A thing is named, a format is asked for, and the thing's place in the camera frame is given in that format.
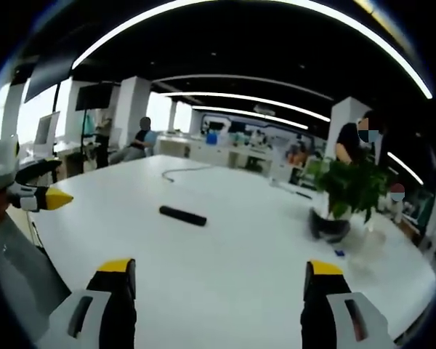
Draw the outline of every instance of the ceiling light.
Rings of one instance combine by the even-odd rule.
[[[310,116],[313,116],[314,118],[329,122],[330,118],[327,118],[326,116],[314,113],[312,111],[308,111],[307,109],[296,107],[295,105],[285,104],[281,102],[276,102],[274,100],[266,100],[264,98],[258,98],[258,97],[250,97],[250,96],[244,96],[244,95],[235,95],[233,93],[219,93],[219,92],[168,92],[168,93],[161,93],[163,96],[168,97],[177,97],[177,96],[205,96],[205,97],[226,97],[226,98],[237,98],[239,100],[253,100],[254,102],[260,102],[260,103],[266,103],[271,105],[276,105],[278,107],[282,108],[288,108],[292,109],[293,111],[298,111],[300,113],[304,113]]]
[[[80,65],[83,60],[88,58],[88,56],[90,56],[95,50],[99,49],[104,43],[111,40],[119,33],[125,31],[127,28],[130,28],[133,25],[141,23],[142,21],[147,20],[148,18],[168,12],[172,9],[177,9],[180,7],[189,6],[193,4],[200,4],[202,2],[208,2],[208,1],[216,1],[216,0],[171,1],[167,4],[163,4],[153,9],[149,9],[148,11],[143,12],[140,15],[131,18],[130,20],[127,20],[126,22],[120,24],[118,27],[114,28],[110,32],[106,33],[104,36],[102,36],[102,38],[98,39],[95,43],[93,43],[93,45],[91,45],[80,57],[78,57],[74,61],[73,69],[76,68],[78,65]],[[325,5],[310,0],[265,0],[265,1],[281,2],[284,4],[304,7],[305,9],[311,9],[312,11],[331,17],[355,29],[359,33],[363,34],[364,36],[372,40],[372,42],[374,42],[379,47],[381,47],[389,56],[392,57],[392,59],[394,59],[397,63],[399,63],[399,65],[403,68],[403,70],[415,81],[415,84],[423,92],[426,98],[428,99],[432,98],[432,93],[428,89],[427,85],[421,79],[420,75],[417,72],[415,72],[415,70],[407,62],[407,60],[405,60],[405,58],[402,57],[400,53],[397,52],[397,50],[394,49],[390,44],[388,44],[382,37],[374,33],[371,29],[365,27],[363,24],[359,23],[357,20],[354,20],[353,18],[348,17],[343,13],[336,11],[335,9],[332,9],[330,7],[327,7]]]
[[[417,181],[418,183],[420,183],[421,185],[423,185],[423,181],[421,180],[421,178],[420,178],[420,177],[419,177],[419,176],[418,176],[414,171],[412,171],[412,169],[411,169],[410,167],[408,167],[406,164],[404,164],[402,160],[400,160],[400,159],[399,159],[396,155],[394,155],[393,153],[388,152],[387,155],[388,155],[392,160],[394,160],[394,161],[397,162],[399,165],[401,165],[401,167],[402,167],[405,171],[407,171],[408,173],[410,173],[411,176],[412,176],[413,178],[415,178],[416,181]]]
[[[299,127],[300,129],[308,129],[308,126],[306,126],[306,125],[302,125],[302,124],[298,124],[296,122],[276,118],[274,116],[268,116],[268,115],[254,113],[252,111],[240,111],[238,109],[228,109],[228,108],[218,108],[218,107],[201,107],[201,106],[197,106],[197,105],[194,105],[192,107],[192,109],[196,109],[197,111],[222,111],[223,113],[233,113],[233,114],[242,114],[242,115],[254,116],[256,118],[277,121],[277,122],[281,122],[283,124],[291,125],[294,127]]]

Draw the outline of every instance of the black ceiling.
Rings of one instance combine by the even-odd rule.
[[[75,43],[77,46],[88,47],[111,28],[166,2],[73,1],[28,42],[21,57],[28,59],[42,54],[51,43],[76,29],[92,31],[90,35],[75,38],[79,40]],[[319,2],[358,19],[403,53],[391,36],[354,1]],[[380,2],[389,9],[398,8],[397,1]],[[410,2],[412,6],[416,3],[416,0]],[[409,61],[427,79],[428,85],[434,87],[436,94],[436,86],[429,79],[436,77],[436,51],[433,51],[435,47],[430,48],[429,42],[424,43],[436,29],[436,23],[429,17],[436,13],[436,8],[431,8],[431,5],[415,7],[414,15],[399,11],[400,16],[396,17],[405,31],[412,34],[412,41],[425,58],[416,62],[408,57]],[[429,25],[421,26],[426,16]],[[24,67],[20,71],[32,69],[32,63],[28,64],[28,70]],[[310,89],[332,100],[297,88],[245,79],[185,78],[165,82],[179,91],[249,95],[306,108],[324,116],[330,116],[333,104],[353,96],[371,107],[394,110],[389,113],[390,118],[404,125],[406,132],[422,129],[424,136],[436,143],[433,137],[436,113],[425,111],[424,116],[404,112],[402,105],[423,103],[425,98],[403,69],[375,43],[331,18],[272,1],[212,1],[152,17],[111,39],[77,67],[73,77],[120,81],[137,75],[155,81],[191,74],[256,76]],[[158,92],[168,91],[159,86],[153,88]],[[255,105],[229,98],[197,99],[204,105],[246,111],[252,111]],[[327,137],[328,123],[285,108],[275,108],[275,111],[277,116],[306,124],[310,132]]]

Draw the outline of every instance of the potted plant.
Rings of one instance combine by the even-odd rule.
[[[329,242],[341,241],[350,230],[350,217],[365,212],[365,223],[377,206],[381,196],[386,195],[389,178],[366,154],[356,164],[331,161],[326,171],[315,178],[318,191],[328,197],[327,209],[310,211],[310,229],[316,238],[324,237]]]

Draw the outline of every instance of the person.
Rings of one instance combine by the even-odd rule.
[[[110,141],[112,115],[111,109],[97,109],[95,111],[95,142],[99,143],[95,150],[95,159],[98,169],[108,166],[108,143]]]
[[[110,165],[120,162],[141,159],[146,157],[146,151],[152,151],[156,142],[156,133],[150,130],[150,118],[147,116],[140,119],[140,131],[134,140],[125,148],[114,153],[108,159]]]
[[[368,145],[368,143],[360,139],[359,131],[368,132],[369,129],[379,131],[379,136],[376,138],[376,141],[373,142],[372,146],[375,151],[375,160],[378,164],[379,154],[381,153],[382,135],[387,129],[383,118],[375,111],[367,111],[363,118],[357,123],[350,122],[342,127],[336,141],[336,160],[346,164],[358,162],[362,155],[362,148]]]

